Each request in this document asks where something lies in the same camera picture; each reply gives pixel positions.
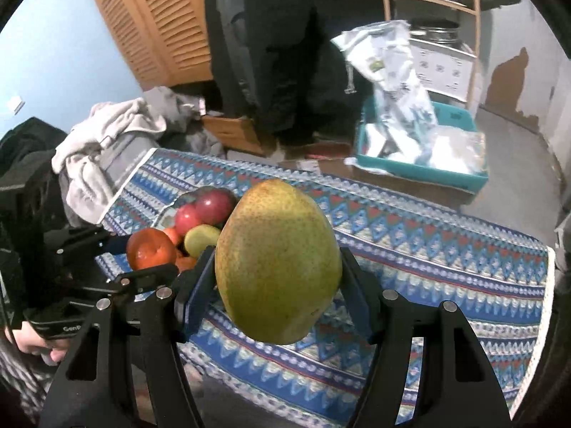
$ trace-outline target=wooden louvered door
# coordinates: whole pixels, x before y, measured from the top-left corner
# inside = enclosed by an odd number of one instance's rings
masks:
[[[212,79],[204,0],[95,0],[144,90]]]

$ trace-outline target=table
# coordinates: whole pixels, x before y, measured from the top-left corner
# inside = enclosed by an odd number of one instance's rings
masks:
[[[330,175],[152,150],[106,212],[118,234],[150,226],[180,194],[204,185],[241,196],[281,178],[312,197],[362,268],[384,288],[426,305],[456,302],[490,359],[513,414],[537,367],[549,326],[555,254],[523,233],[409,195]],[[128,271],[125,256],[99,259],[106,275]],[[412,417],[423,340],[412,343],[398,423]],[[303,340],[275,346],[236,328],[221,301],[182,356],[235,393],[302,426],[344,426],[365,384],[373,349],[358,336],[338,294]]]

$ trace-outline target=hand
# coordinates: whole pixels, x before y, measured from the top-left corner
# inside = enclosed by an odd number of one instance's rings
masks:
[[[44,340],[28,322],[22,322],[21,330],[12,330],[18,348],[26,354],[41,354],[42,350],[51,349],[50,358],[54,362],[61,362],[67,352],[71,340]],[[5,328],[6,338],[11,342],[8,329]]]

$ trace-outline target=metal pot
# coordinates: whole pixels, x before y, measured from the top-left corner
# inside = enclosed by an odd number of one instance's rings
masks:
[[[410,21],[410,35],[415,39],[432,41],[441,45],[458,45],[460,38],[457,22],[447,19],[413,19]]]

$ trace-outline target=pear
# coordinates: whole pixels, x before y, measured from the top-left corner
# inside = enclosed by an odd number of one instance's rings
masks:
[[[226,311],[250,338],[291,344],[329,307],[341,281],[333,228],[309,196],[282,180],[248,190],[215,254]]]

